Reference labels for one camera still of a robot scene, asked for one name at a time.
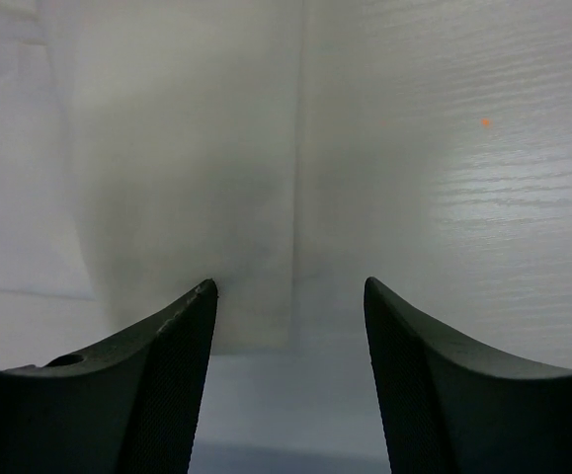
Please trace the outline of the white t-shirt with robot print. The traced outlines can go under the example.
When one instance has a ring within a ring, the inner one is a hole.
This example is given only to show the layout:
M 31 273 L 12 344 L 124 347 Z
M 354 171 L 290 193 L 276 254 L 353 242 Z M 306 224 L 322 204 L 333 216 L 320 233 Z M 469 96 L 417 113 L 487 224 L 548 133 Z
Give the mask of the white t-shirt with robot print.
M 0 1 L 0 291 L 292 336 L 299 1 Z

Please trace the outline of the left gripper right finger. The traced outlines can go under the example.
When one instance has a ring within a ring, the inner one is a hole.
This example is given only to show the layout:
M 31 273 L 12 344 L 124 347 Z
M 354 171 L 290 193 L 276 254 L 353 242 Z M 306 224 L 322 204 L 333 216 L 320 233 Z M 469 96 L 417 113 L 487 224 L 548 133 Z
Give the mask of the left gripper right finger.
M 368 350 L 395 473 L 572 473 L 572 369 L 481 343 L 371 277 Z

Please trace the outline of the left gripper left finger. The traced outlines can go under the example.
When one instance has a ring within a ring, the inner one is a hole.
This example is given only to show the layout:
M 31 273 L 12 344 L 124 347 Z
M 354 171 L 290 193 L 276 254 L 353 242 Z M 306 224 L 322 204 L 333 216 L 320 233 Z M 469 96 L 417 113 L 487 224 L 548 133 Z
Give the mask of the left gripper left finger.
M 216 319 L 205 280 L 44 366 L 0 371 L 0 473 L 185 473 Z

